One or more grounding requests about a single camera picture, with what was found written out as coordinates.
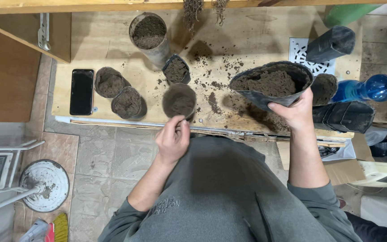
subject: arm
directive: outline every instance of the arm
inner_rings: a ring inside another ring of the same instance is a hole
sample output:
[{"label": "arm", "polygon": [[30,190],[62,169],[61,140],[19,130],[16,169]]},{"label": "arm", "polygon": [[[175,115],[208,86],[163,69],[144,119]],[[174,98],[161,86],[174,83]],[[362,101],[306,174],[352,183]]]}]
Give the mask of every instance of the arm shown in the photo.
[{"label": "arm", "polygon": [[308,88],[290,107],[273,102],[268,105],[291,128],[289,183],[304,188],[321,187],[329,183],[317,148],[312,100],[313,93]]},{"label": "arm", "polygon": [[156,135],[159,147],[155,160],[132,189],[102,231],[98,242],[123,241],[134,234],[148,210],[162,193],[166,179],[189,146],[189,123],[184,116],[175,116]]},{"label": "arm", "polygon": [[362,242],[340,209],[317,148],[312,115],[313,93],[304,91],[289,107],[268,106],[291,128],[288,190],[295,195],[337,241]]}]

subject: gray sweatshirt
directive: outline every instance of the gray sweatshirt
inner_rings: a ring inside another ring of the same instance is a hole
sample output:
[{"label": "gray sweatshirt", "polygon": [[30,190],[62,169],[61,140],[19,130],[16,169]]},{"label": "gray sweatshirt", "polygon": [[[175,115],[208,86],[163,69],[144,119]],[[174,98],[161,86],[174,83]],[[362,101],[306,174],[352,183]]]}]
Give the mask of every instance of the gray sweatshirt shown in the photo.
[{"label": "gray sweatshirt", "polygon": [[331,183],[286,188],[252,147],[191,139],[148,212],[122,204],[98,242],[362,242],[339,208]]}]

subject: metal drain grate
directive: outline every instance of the metal drain grate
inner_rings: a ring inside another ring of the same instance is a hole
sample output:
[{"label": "metal drain grate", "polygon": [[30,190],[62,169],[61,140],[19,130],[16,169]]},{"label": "metal drain grate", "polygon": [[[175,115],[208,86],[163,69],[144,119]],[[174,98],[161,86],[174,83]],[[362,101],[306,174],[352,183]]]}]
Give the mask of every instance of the metal drain grate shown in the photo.
[{"label": "metal drain grate", "polygon": [[335,59],[323,63],[312,63],[305,60],[308,39],[289,38],[289,61],[308,67],[314,76],[321,73],[335,74]]}]

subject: black phone screen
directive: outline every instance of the black phone screen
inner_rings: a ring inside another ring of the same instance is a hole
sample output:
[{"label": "black phone screen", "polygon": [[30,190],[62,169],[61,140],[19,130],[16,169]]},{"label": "black phone screen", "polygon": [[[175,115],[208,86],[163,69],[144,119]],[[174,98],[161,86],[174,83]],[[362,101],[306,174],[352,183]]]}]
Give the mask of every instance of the black phone screen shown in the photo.
[{"label": "black phone screen", "polygon": [[91,115],[93,70],[74,69],[71,77],[71,115]]}]

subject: sweatshirt sleeve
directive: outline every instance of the sweatshirt sleeve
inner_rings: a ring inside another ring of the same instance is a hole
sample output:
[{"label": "sweatshirt sleeve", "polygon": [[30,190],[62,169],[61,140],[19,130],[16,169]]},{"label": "sweatshirt sleeve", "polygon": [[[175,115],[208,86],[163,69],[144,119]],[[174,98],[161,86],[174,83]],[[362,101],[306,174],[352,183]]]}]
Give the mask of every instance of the sweatshirt sleeve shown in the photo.
[{"label": "sweatshirt sleeve", "polygon": [[122,242],[129,230],[134,227],[138,228],[147,213],[136,210],[126,199],[119,210],[113,213],[110,221],[98,237],[98,242]]},{"label": "sweatshirt sleeve", "polygon": [[318,188],[302,188],[288,183],[288,190],[311,212],[336,241],[362,242],[340,209],[331,182]]}]

